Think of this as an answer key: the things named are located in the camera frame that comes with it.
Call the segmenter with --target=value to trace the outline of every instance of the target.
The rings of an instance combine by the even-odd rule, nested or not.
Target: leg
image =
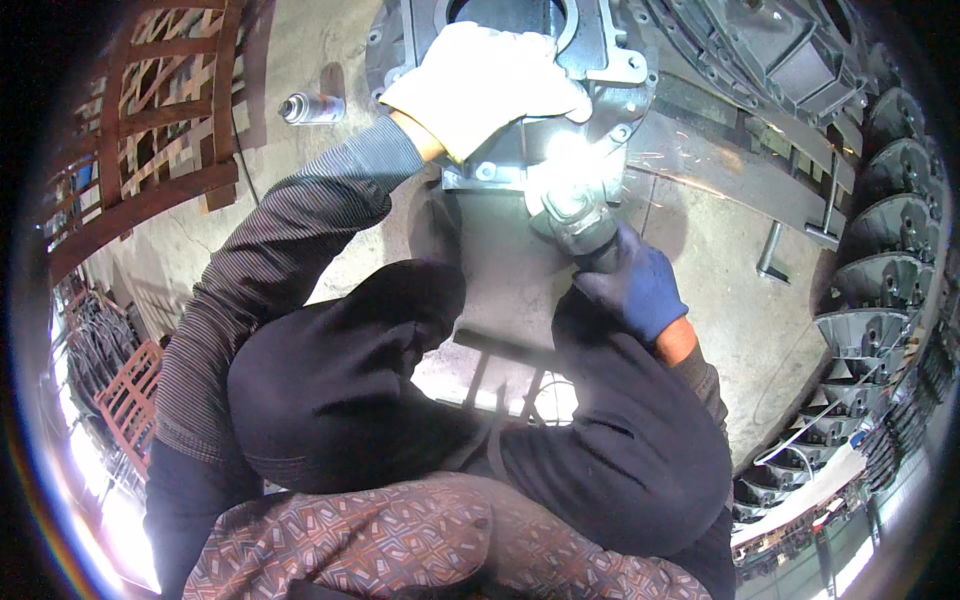
[[[724,507],[729,452],[703,402],[576,289],[554,344],[580,406],[567,427],[503,431],[509,483],[607,549],[666,556]]]
[[[463,310],[460,271],[388,265],[346,298],[308,306],[251,336],[230,367],[237,439],[266,479],[298,492],[365,490],[423,476],[480,423],[424,396],[414,367]]]

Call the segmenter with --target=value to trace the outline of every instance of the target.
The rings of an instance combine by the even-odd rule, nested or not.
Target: concrete floor
[[[262,99],[252,85],[234,109],[244,157],[259,194],[349,135],[370,124],[376,110],[364,76],[365,37],[380,0],[338,2],[276,0],[269,23]],[[331,127],[292,128],[274,107],[301,89],[320,86],[324,68],[343,67],[347,116]],[[382,265],[409,257],[406,244],[413,192],[420,175],[393,194],[394,209],[380,225],[358,235],[320,277],[310,302],[339,298]],[[788,230],[777,257],[791,287],[756,276],[755,265],[770,220],[750,208],[670,180],[628,180],[628,218],[644,238],[671,258],[689,319],[704,354],[720,372],[730,408],[728,427],[735,464],[771,432],[784,410],[798,401],[826,348],[811,325],[809,298],[821,253],[805,236]],[[249,214],[252,194],[237,183],[238,202],[201,215],[199,201],[184,203],[114,240],[87,261],[95,278],[114,289],[121,303],[135,301],[150,335],[172,332],[190,288],[230,232]],[[526,226],[520,199],[463,199],[468,262],[468,303],[460,325],[551,348],[550,320],[572,269]],[[446,342],[427,355],[415,381],[429,395],[462,399],[479,352]],[[533,369],[493,358],[478,404],[492,405],[506,384],[508,402],[527,389]]]

